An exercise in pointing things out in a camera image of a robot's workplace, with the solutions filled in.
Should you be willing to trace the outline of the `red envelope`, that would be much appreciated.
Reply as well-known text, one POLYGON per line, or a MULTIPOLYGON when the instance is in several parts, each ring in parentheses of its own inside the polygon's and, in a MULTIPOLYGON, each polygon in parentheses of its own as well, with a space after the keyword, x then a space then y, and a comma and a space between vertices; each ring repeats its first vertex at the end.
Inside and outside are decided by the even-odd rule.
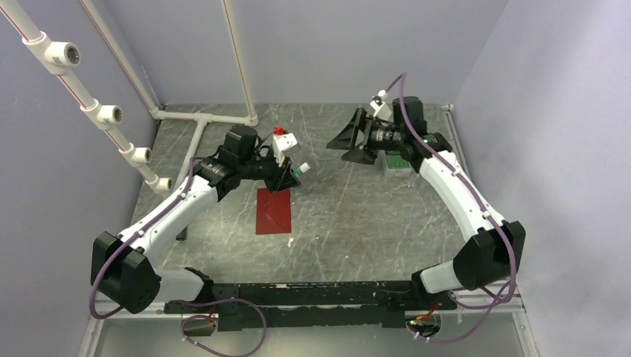
POLYGON ((272 192, 266 188, 257 190, 257 235, 290 234, 292 232, 291 190, 272 192))

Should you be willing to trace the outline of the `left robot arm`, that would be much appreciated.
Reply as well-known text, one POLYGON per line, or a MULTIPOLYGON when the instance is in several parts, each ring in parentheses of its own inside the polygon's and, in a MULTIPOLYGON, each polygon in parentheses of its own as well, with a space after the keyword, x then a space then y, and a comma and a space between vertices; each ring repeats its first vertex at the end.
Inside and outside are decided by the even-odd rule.
POLYGON ((154 302, 176 301, 195 312, 212 306, 214 282, 208 275, 154 265, 178 234, 241 181, 261 181, 273 193, 299 186, 298 177, 310 166, 292 168, 290 156, 300 149, 295 135, 276 126, 266 139, 271 143, 250 126, 232 126, 215 153, 190 159, 187 177, 160 205, 120 233, 104 231, 94 240, 92 317, 105 319, 122 309, 137 314, 154 302))

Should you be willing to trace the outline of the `green glue stick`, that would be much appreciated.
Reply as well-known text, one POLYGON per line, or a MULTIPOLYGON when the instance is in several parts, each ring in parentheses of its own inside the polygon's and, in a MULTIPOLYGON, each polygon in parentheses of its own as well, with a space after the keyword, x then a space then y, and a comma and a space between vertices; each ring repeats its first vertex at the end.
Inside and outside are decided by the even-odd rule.
POLYGON ((311 169, 311 166, 309 163, 304 162, 303 164, 301 164, 299 167, 295 168, 292 171, 292 175, 296 178, 300 177, 301 175, 305 174, 306 172, 308 172, 311 169))

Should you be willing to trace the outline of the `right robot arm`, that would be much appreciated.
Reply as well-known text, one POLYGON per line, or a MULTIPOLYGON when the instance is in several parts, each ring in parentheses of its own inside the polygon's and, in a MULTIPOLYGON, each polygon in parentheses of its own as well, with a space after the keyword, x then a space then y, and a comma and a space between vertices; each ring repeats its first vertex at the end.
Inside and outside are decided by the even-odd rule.
POLYGON ((343 151, 342 160, 374 164, 380 151, 394 152, 407 161, 442 198, 465 239, 464 247, 449 262, 414 274, 412 303, 427 309, 439 293, 476 290, 507 279, 509 294, 516 289, 525 228, 507 221, 483 198, 463 171, 448 140, 430 133, 424 105, 405 96, 388 106, 375 96, 369 110, 358 108, 344 129, 327 143, 343 151))

